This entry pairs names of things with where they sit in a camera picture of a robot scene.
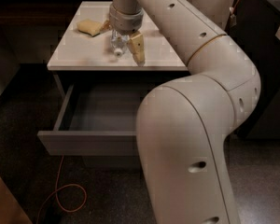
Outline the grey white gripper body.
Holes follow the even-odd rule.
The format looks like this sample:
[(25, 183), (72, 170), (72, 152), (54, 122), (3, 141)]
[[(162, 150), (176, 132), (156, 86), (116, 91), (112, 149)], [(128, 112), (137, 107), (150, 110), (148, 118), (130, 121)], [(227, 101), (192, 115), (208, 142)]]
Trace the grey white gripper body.
[(111, 27), (121, 35), (130, 35), (138, 31), (142, 26), (143, 16), (143, 9), (140, 9), (135, 14), (126, 14), (120, 12), (114, 5), (109, 8)]

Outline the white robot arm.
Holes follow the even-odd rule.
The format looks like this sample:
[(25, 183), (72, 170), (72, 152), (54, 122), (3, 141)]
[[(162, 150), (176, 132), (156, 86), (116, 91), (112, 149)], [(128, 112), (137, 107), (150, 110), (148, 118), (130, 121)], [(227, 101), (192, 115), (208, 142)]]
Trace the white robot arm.
[(133, 36), (148, 15), (189, 70), (139, 106), (136, 141), (158, 224), (241, 224), (224, 156), (226, 137), (255, 109), (259, 72), (187, 0), (113, 0), (113, 29)]

